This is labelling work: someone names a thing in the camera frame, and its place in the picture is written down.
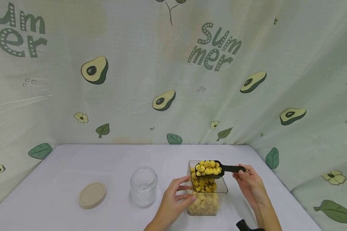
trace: empty glass jar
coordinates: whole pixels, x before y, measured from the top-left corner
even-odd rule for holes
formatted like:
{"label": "empty glass jar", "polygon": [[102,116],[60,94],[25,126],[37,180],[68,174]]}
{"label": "empty glass jar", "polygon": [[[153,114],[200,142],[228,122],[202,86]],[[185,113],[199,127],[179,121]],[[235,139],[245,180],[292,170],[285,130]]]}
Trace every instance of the empty glass jar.
{"label": "empty glass jar", "polygon": [[157,174],[150,167],[140,167],[132,174],[132,200],[140,207],[150,206],[156,200]]}

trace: right hand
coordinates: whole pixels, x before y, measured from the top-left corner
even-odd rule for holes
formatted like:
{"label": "right hand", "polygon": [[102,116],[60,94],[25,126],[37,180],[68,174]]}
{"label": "right hand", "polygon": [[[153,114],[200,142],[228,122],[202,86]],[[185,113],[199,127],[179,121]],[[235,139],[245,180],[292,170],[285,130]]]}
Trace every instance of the right hand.
{"label": "right hand", "polygon": [[239,187],[253,210],[258,210],[260,206],[270,203],[265,186],[261,177],[251,165],[242,165],[247,172],[240,170],[233,173],[233,177],[238,182]]}

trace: jar lid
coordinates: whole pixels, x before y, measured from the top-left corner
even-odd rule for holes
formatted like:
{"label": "jar lid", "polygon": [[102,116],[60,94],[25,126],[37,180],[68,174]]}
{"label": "jar lid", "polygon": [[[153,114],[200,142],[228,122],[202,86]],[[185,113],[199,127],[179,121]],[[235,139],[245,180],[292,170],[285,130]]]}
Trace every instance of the jar lid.
{"label": "jar lid", "polygon": [[94,182],[87,185],[78,196],[78,204],[83,209],[93,209],[100,205],[106,197],[106,187],[103,183]]}

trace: clear plastic container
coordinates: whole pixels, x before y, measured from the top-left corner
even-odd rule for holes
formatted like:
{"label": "clear plastic container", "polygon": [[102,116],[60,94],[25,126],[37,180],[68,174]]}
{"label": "clear plastic container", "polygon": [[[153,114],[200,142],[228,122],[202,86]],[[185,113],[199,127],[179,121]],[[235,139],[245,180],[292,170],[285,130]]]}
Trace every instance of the clear plastic container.
{"label": "clear plastic container", "polygon": [[[195,168],[195,166],[199,163],[198,160],[189,161],[188,173],[191,175],[190,168]],[[215,190],[211,190],[213,192],[195,192],[196,184],[199,182],[197,180],[201,180],[201,185],[208,186],[211,185],[213,187],[213,183],[217,186]],[[188,207],[187,211],[190,216],[216,216],[218,210],[220,209],[222,200],[227,195],[227,186],[223,178],[220,179],[205,179],[205,178],[190,178],[190,187],[186,193],[192,193],[197,197],[197,200]]]}
{"label": "clear plastic container", "polygon": [[132,174],[132,200],[140,207],[150,206],[156,200],[157,174],[150,167],[140,167]]}

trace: white table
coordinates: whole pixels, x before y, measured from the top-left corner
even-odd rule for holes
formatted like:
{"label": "white table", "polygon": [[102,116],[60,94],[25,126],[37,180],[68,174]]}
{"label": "white table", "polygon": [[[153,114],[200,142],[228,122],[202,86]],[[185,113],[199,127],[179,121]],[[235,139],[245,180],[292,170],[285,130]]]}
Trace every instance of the white table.
{"label": "white table", "polygon": [[[91,144],[57,146],[0,204],[0,230],[143,230],[171,180],[186,175],[188,161],[208,159],[252,165],[264,180],[283,230],[321,231],[250,146]],[[150,166],[158,175],[157,199],[147,208],[135,206],[131,199],[130,177],[140,166]],[[241,219],[256,228],[253,212],[231,173],[224,179],[229,192],[217,216],[191,217],[184,212],[169,230],[238,231],[235,224]],[[78,193],[94,181],[107,186],[106,199],[94,209],[81,209]]]}

